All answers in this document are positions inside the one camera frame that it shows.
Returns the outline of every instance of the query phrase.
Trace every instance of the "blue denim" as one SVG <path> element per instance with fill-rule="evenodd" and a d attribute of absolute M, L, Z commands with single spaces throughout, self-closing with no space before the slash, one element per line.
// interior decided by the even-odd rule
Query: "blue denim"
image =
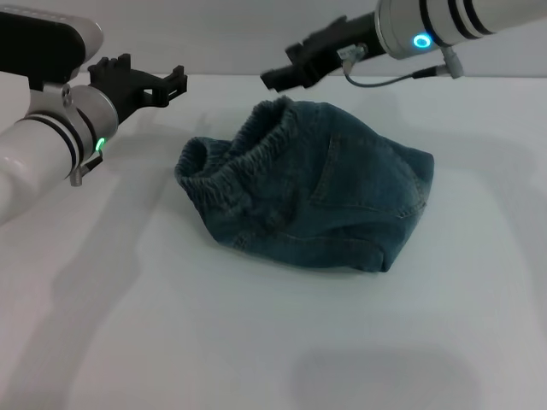
<path fill-rule="evenodd" d="M 175 176 L 218 243 L 385 272 L 422 215 L 433 166 L 339 108 L 283 97 L 256 106 L 233 141 L 190 140 Z"/>

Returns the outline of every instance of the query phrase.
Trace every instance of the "gray cable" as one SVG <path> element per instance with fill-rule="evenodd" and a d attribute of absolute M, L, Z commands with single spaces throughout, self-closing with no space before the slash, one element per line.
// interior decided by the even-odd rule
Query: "gray cable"
<path fill-rule="evenodd" d="M 383 87 L 383 86 L 386 86 L 386 85 L 391 85 L 391 84 L 395 84 L 395 83 L 398 83 L 399 81 L 403 81 L 404 79 L 411 79 L 413 74 L 407 74 L 407 75 L 404 75 L 402 77 L 399 77 L 398 79 L 390 79 L 389 81 L 384 81 L 383 83 L 376 83 L 376 84 L 363 84 L 363 83 L 358 83 L 356 82 L 355 80 L 353 80 L 349 74 L 347 73 L 344 73 L 344 76 L 345 76 L 345 79 L 348 80 L 348 82 L 352 85 L 354 85 L 355 87 L 361 87 L 361 88 L 377 88 L 377 87 Z"/>

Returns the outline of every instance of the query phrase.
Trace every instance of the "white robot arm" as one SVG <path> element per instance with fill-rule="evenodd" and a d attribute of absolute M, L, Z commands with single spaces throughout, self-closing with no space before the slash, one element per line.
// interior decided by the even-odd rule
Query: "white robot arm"
<path fill-rule="evenodd" d="M 384 54 L 402 60 L 437 49 L 443 51 L 444 65 L 400 79 L 458 78 L 463 71 L 452 46 L 546 17 L 545 0 L 379 0 L 373 13 L 341 17 L 287 48 L 291 65 L 263 73 L 262 81 L 276 91 L 308 88 L 340 67 L 350 80 L 356 62 Z"/>
<path fill-rule="evenodd" d="M 89 85 L 71 88 L 103 43 L 91 20 L 0 6 L 0 38 L 0 71 L 27 77 L 31 92 L 26 116 L 0 135 L 0 225 L 66 178 L 80 186 L 119 124 L 186 92 L 183 67 L 159 79 L 131 69 L 129 55 L 103 58 Z"/>

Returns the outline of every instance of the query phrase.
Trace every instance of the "white table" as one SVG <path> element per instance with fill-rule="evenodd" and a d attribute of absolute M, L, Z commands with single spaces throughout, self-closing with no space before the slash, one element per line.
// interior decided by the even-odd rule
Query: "white table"
<path fill-rule="evenodd" d="M 11 76 L 0 90 L 7 127 L 28 96 Z M 0 229 L 0 410 L 547 408 L 547 80 L 330 78 L 289 95 L 435 155 L 391 271 L 217 245 L 174 165 L 188 138 L 231 138 L 275 94 L 192 76 L 124 124 L 83 187 Z"/>

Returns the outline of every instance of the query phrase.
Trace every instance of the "crumpled fabric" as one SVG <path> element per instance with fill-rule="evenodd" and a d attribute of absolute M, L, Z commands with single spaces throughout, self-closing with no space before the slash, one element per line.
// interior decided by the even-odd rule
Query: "crumpled fabric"
<path fill-rule="evenodd" d="M 232 141 L 193 138 L 175 177 L 223 245 L 307 268 L 386 272 L 426 207 L 432 155 L 328 103 L 257 105 Z"/>

